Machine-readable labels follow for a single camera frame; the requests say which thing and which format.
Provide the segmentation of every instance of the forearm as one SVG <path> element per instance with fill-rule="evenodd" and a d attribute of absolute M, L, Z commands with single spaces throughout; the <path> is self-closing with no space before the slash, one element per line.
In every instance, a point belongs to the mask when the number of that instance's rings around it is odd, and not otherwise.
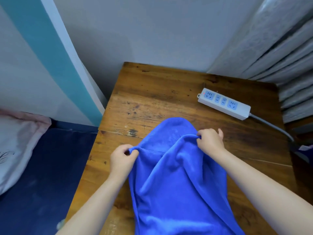
<path fill-rule="evenodd" d="M 210 156 L 278 234 L 312 234 L 313 206 L 225 149 Z"/>
<path fill-rule="evenodd" d="M 56 235 L 99 234 L 123 182 L 109 177 Z"/>

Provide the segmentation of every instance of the person's right arm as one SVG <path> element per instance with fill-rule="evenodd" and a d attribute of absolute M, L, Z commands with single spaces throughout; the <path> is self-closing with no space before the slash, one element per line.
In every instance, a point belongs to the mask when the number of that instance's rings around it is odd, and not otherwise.
<path fill-rule="evenodd" d="M 313 206 L 224 148 L 223 132 L 198 132 L 198 147 L 221 165 L 253 206 L 279 234 L 313 234 Z"/>

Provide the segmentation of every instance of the white pillow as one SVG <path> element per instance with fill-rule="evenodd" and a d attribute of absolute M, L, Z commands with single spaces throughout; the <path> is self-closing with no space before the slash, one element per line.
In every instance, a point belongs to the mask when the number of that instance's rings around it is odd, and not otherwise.
<path fill-rule="evenodd" d="M 50 125 L 50 118 L 45 116 L 0 110 L 0 195 L 21 177 Z"/>

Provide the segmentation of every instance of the white power strip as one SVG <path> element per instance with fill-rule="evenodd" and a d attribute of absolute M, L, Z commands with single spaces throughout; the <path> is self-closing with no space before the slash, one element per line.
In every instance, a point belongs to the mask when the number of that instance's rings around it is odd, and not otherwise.
<path fill-rule="evenodd" d="M 235 101 L 206 88 L 203 88 L 202 92 L 198 94 L 198 102 L 240 120 L 248 118 L 251 109 L 251 106 L 249 105 Z"/>

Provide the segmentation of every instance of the person's left hand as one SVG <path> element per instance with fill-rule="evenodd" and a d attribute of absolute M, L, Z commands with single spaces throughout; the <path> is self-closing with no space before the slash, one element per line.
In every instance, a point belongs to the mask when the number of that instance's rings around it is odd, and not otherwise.
<path fill-rule="evenodd" d="M 134 162 L 139 155 L 138 150 L 134 150 L 130 155 L 126 155 L 130 148 L 133 146 L 130 144 L 124 144 L 118 146 L 111 154 L 110 162 L 110 178 L 114 178 L 120 182 L 125 182 L 128 174 L 133 168 Z"/>

